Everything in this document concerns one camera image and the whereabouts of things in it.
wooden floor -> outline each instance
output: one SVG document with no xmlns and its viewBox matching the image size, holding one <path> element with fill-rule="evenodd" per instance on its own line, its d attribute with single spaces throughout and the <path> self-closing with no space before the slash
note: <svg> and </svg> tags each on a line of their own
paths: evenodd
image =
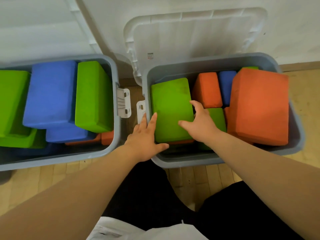
<svg viewBox="0 0 320 240">
<path fill-rule="evenodd" d="M 306 132 L 304 150 L 287 157 L 320 168 L 320 70 L 286 74 L 290 77 L 290 97 Z M 134 108 L 143 97 L 140 87 L 129 89 L 133 111 L 128 119 L 128 130 L 132 130 L 137 123 Z M 94 161 L 15 170 L 10 181 L 0 185 L 0 215 Z M 196 210 L 207 197 L 241 180 L 226 164 L 166 169 L 166 172 L 178 197 Z"/>
</svg>

translucent lid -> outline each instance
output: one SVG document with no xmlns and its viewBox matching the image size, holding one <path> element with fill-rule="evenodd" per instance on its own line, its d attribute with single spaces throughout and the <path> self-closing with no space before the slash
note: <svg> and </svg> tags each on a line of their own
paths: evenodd
<svg viewBox="0 0 320 240">
<path fill-rule="evenodd" d="M 0 64 L 102 53 L 75 0 L 0 0 Z"/>
<path fill-rule="evenodd" d="M 154 66 L 245 53 L 266 18 L 260 7 L 135 17 L 123 31 L 134 78 L 142 86 L 142 73 Z"/>
</svg>

black pants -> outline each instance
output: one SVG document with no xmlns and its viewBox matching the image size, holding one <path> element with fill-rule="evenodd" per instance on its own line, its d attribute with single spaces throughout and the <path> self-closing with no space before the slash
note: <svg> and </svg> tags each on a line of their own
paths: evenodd
<svg viewBox="0 0 320 240">
<path fill-rule="evenodd" d="M 199 212 L 190 210 L 174 193 L 166 172 L 151 160 L 131 170 L 102 216 L 143 230 L 183 221 L 209 239 L 302 239 L 243 181 L 207 198 Z"/>
</svg>

forearm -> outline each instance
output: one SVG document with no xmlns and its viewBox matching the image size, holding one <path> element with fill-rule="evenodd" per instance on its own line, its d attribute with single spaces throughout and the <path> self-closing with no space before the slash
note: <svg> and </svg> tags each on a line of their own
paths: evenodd
<svg viewBox="0 0 320 240">
<path fill-rule="evenodd" d="M 0 218 L 1 239 L 86 239 L 136 164 L 121 146 Z"/>
<path fill-rule="evenodd" d="M 320 169 L 266 152 L 224 132 L 208 145 L 292 229 L 306 238 L 320 238 Z"/>
</svg>

orange foam block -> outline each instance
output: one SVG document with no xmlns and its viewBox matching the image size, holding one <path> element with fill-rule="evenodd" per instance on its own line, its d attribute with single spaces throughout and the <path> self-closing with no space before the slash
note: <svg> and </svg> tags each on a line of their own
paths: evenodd
<svg viewBox="0 0 320 240">
<path fill-rule="evenodd" d="M 176 144 L 189 144 L 193 142 L 194 142 L 194 139 L 190 139 L 190 140 L 169 141 L 167 142 L 167 144 L 176 145 Z"/>
<path fill-rule="evenodd" d="M 200 73 L 191 93 L 192 99 L 205 109 L 222 107 L 222 98 L 216 72 Z"/>
<path fill-rule="evenodd" d="M 101 141 L 101 133 L 97 135 L 93 140 L 84 140 L 84 141 L 76 141 L 76 142 L 68 142 L 65 143 L 67 146 L 77 146 L 77 145 L 84 145 L 84 144 L 95 144 Z"/>
<path fill-rule="evenodd" d="M 226 127 L 227 127 L 227 129 L 228 129 L 229 108 L 230 108 L 230 107 L 225 107 L 225 108 L 223 109 L 224 118 L 225 118 L 225 121 L 226 121 Z M 248 144 L 250 144 L 250 145 L 253 145 L 253 144 L 254 144 L 253 142 L 250 142 L 250 141 L 245 141 L 245 140 L 243 140 L 243 141 L 246 142 L 246 143 L 248 143 Z"/>
<path fill-rule="evenodd" d="M 103 132 L 101 133 L 101 144 L 108 146 L 113 141 L 114 130 L 110 132 Z"/>
<path fill-rule="evenodd" d="M 288 76 L 242 68 L 233 79 L 229 134 L 271 146 L 288 144 Z"/>
</svg>

